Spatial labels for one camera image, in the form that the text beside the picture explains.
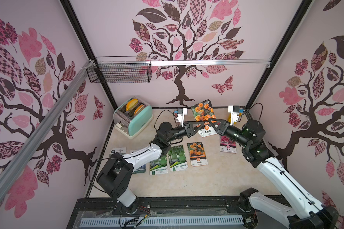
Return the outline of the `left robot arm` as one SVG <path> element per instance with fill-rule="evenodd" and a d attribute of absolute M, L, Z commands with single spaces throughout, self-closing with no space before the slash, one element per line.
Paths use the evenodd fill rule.
<path fill-rule="evenodd" d="M 112 201 L 122 204 L 122 210 L 134 214 L 139 207 L 138 197 L 129 188 L 133 172 L 153 160 L 164 156 L 171 149 L 171 142 L 183 137 L 192 137 L 204 128 L 204 122 L 186 121 L 172 127 L 169 122 L 160 124 L 154 139 L 148 146 L 131 154 L 114 153 L 96 177 L 96 182 Z"/>

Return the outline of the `green gourd packet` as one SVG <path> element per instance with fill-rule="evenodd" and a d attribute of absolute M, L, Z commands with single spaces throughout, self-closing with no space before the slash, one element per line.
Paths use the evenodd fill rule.
<path fill-rule="evenodd" d="M 150 175 L 161 175 L 168 173 L 167 157 L 162 156 L 159 159 L 150 162 Z"/>
<path fill-rule="evenodd" d="M 168 161 L 171 172 L 182 171 L 188 168 L 183 145 L 171 147 L 168 152 Z"/>

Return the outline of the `marigold seed packet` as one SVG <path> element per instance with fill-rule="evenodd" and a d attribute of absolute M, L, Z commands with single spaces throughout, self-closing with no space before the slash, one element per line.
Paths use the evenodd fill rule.
<path fill-rule="evenodd" d="M 202 142 L 188 143 L 187 147 L 191 165 L 193 167 L 208 165 L 204 145 Z"/>
<path fill-rule="evenodd" d="M 214 114 L 214 110 L 212 107 L 212 103 L 209 99 L 204 100 L 194 106 L 191 107 L 191 110 L 193 112 L 193 116 L 197 122 L 201 121 L 204 122 L 204 127 L 206 130 L 206 136 L 211 136 L 211 131 L 209 128 L 212 126 L 209 122 L 209 118 L 216 118 Z"/>

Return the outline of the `green gourd packet front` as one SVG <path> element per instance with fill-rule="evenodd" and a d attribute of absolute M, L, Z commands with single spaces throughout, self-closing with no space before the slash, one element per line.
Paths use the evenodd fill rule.
<path fill-rule="evenodd" d="M 167 157 L 162 156 L 159 159 L 150 162 L 150 175 L 161 175 L 168 173 Z"/>

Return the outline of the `hollyhock seed packet front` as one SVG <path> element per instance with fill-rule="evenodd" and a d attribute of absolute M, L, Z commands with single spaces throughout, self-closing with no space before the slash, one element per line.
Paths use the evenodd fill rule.
<path fill-rule="evenodd" d="M 220 136 L 220 152 L 237 153 L 236 142 L 226 136 Z"/>

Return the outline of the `lavender seed packet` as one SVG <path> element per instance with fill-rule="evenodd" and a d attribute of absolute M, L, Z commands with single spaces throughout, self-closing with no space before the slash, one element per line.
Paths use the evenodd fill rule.
<path fill-rule="evenodd" d="M 140 174 L 140 173 L 145 173 L 147 168 L 147 164 L 144 164 L 136 169 L 133 170 L 133 174 Z"/>
<path fill-rule="evenodd" d="M 127 153 L 127 148 L 113 148 L 111 149 L 110 156 L 116 153 L 120 155 L 124 155 Z"/>

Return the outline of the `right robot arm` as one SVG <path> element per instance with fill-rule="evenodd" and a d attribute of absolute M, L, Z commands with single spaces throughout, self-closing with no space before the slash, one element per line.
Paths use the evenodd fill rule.
<path fill-rule="evenodd" d="M 249 120 L 241 129 L 223 119 L 210 118 L 208 122 L 217 134 L 241 145 L 247 162 L 261 172 L 289 204 L 286 206 L 261 194 L 257 189 L 249 188 L 239 196 L 239 207 L 243 211 L 261 211 L 288 229 L 336 228 L 338 211 L 335 207 L 322 204 L 285 170 L 263 144 L 266 131 L 259 121 Z"/>

